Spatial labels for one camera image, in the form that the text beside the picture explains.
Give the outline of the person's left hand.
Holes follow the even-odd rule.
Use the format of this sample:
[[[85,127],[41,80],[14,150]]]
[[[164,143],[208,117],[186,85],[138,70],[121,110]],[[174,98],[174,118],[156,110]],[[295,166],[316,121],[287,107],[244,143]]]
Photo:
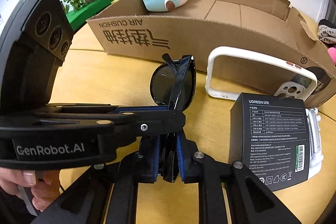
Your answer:
[[[39,181],[33,170],[1,168],[1,188],[12,196],[22,198],[18,186],[29,188],[33,206],[44,211],[60,195],[60,170],[45,170]]]

